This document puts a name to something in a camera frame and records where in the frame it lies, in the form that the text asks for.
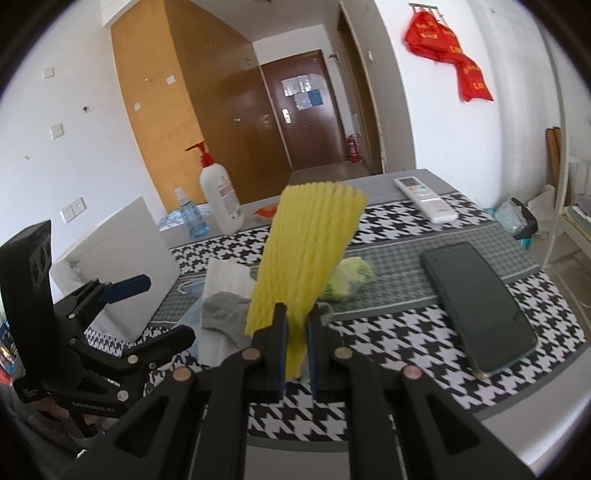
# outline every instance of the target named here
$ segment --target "door handle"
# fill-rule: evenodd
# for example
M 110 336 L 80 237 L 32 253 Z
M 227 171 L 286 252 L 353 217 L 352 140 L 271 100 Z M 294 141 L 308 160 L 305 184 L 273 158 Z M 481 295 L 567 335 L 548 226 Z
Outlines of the door handle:
M 287 108 L 284 108 L 281 112 L 283 113 L 283 118 L 285 119 L 285 123 L 290 124 L 291 123 L 290 111 Z

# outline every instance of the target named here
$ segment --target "red banner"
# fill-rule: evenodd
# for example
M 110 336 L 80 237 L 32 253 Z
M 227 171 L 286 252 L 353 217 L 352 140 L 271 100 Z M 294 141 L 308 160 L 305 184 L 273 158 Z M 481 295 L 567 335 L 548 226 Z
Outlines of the red banner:
M 439 23 L 433 14 L 417 12 L 404 41 L 415 55 L 455 65 L 460 94 L 465 101 L 473 98 L 494 101 L 478 65 L 464 54 L 452 29 Z

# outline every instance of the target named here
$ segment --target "wall hook rack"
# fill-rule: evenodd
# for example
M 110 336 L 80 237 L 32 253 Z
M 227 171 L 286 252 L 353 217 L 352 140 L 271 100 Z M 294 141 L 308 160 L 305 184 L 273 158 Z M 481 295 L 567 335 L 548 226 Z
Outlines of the wall hook rack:
M 435 18 L 439 17 L 441 19 L 441 22 L 446 27 L 449 27 L 449 25 L 447 25 L 445 18 L 443 18 L 443 14 L 439 11 L 439 7 L 436 7 L 435 5 L 424 5 L 424 4 L 409 4 L 409 6 L 411 6 L 413 8 L 413 12 L 415 12 L 415 13 L 417 13 L 417 10 L 419 10 L 419 11 L 420 10 L 429 10 Z

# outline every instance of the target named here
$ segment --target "blue handle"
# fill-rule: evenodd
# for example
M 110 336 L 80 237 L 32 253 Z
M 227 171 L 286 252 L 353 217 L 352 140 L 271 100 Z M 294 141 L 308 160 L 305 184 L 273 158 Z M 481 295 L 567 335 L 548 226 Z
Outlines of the blue handle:
M 148 291 L 151 286 L 152 281 L 149 276 L 138 275 L 106 286 L 99 300 L 105 303 L 116 303 Z

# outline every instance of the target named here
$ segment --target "brown door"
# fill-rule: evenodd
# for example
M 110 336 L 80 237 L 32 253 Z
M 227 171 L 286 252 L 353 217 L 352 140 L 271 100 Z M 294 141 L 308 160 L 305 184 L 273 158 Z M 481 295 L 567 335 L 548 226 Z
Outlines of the brown door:
M 345 132 L 320 50 L 262 66 L 294 170 L 347 160 Z

